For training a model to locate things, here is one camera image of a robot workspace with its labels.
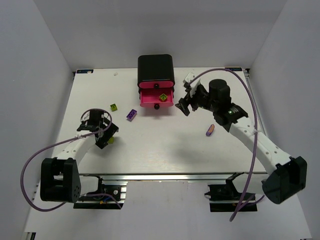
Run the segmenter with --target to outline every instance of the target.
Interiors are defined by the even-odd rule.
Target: tabletop
[[[188,73],[198,75],[207,69],[174,69],[174,103],[186,94],[183,80]],[[242,71],[237,73],[246,81]],[[200,79],[206,89],[210,80],[226,80],[232,102],[253,119],[247,92],[234,75],[214,71]],[[76,73],[73,81],[58,141],[73,137],[80,116],[91,108],[110,112],[113,123],[119,127],[113,144],[102,150],[93,146],[88,151],[78,167],[80,173],[232,173],[250,168],[252,153],[216,124],[211,112],[198,109],[187,117],[175,106],[159,110],[140,107],[136,68],[94,69],[92,73]],[[111,111],[112,104],[116,104],[116,111]],[[130,122],[126,116],[132,109],[137,110],[137,115]],[[211,124],[215,124],[215,129],[208,137],[206,131]],[[56,147],[54,155],[65,147]],[[256,161],[254,171],[265,169]]]

